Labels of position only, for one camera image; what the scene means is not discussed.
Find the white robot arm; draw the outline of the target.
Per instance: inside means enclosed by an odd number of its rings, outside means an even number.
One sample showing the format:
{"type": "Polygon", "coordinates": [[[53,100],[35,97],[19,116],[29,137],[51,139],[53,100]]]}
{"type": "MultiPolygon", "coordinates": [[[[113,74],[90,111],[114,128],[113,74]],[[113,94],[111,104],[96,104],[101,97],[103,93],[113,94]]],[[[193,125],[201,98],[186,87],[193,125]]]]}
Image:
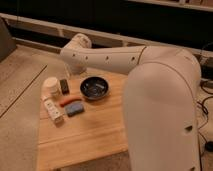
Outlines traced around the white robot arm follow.
{"type": "Polygon", "coordinates": [[[201,171],[197,91],[201,68],[183,48],[93,49],[77,34],[60,52],[70,70],[86,67],[127,76],[122,104],[132,171],[201,171]]]}

